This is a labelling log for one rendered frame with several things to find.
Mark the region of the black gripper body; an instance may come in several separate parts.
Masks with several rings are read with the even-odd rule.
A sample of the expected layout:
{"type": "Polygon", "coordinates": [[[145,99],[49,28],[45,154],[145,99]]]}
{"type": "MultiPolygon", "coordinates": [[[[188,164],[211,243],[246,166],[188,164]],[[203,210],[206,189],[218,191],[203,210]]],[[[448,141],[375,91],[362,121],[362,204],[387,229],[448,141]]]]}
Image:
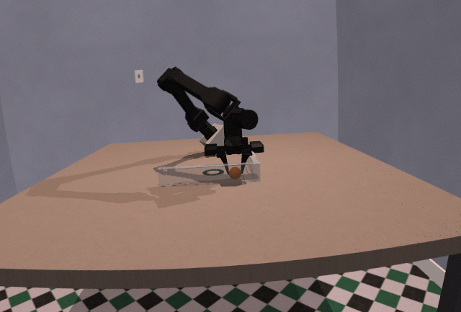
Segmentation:
{"type": "MultiPolygon", "coordinates": [[[[225,135],[236,135],[237,132],[240,132],[242,137],[242,128],[224,128],[224,137],[225,135]]],[[[242,149],[244,153],[263,153],[264,152],[264,145],[261,141],[250,141],[249,148],[242,149]],[[252,147],[252,148],[251,148],[252,147]]],[[[205,145],[205,156],[224,156],[226,152],[226,148],[224,146],[217,146],[216,143],[213,144],[206,144],[205,145]]]]}

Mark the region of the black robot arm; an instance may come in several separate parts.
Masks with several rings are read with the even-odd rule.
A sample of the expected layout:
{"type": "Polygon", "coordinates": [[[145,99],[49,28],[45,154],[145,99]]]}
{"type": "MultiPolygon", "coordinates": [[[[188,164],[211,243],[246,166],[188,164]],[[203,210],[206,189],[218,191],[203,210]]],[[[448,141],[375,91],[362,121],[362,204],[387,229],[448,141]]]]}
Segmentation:
{"type": "MultiPolygon", "coordinates": [[[[207,141],[217,132],[217,129],[207,121],[209,116],[205,111],[194,106],[186,92],[203,102],[205,109],[211,115],[223,121],[224,128],[252,130],[258,123],[258,115],[253,110],[240,108],[241,102],[237,97],[216,87],[204,86],[184,74],[176,66],[172,69],[168,68],[157,83],[162,90],[172,94],[186,112],[185,119],[189,127],[194,132],[200,131],[206,136],[207,141]],[[233,103],[229,105],[231,101],[233,103]],[[221,116],[222,112],[223,115],[221,116]]],[[[239,133],[225,135],[226,154],[242,154],[242,149],[249,148],[248,137],[241,137],[239,133]]]]}

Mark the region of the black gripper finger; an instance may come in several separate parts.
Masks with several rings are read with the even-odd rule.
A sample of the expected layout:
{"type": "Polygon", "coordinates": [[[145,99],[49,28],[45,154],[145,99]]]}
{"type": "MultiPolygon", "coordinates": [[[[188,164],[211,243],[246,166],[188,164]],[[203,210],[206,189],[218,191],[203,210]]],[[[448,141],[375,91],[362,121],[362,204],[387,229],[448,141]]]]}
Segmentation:
{"type": "Polygon", "coordinates": [[[217,158],[220,158],[224,164],[227,164],[227,163],[228,163],[228,162],[227,162],[227,158],[226,158],[226,154],[225,154],[224,156],[217,156],[217,158]],[[226,159],[225,159],[225,158],[226,158],[226,159]]]}
{"type": "Polygon", "coordinates": [[[241,163],[246,163],[249,156],[252,156],[252,153],[244,153],[242,151],[241,163]]]}

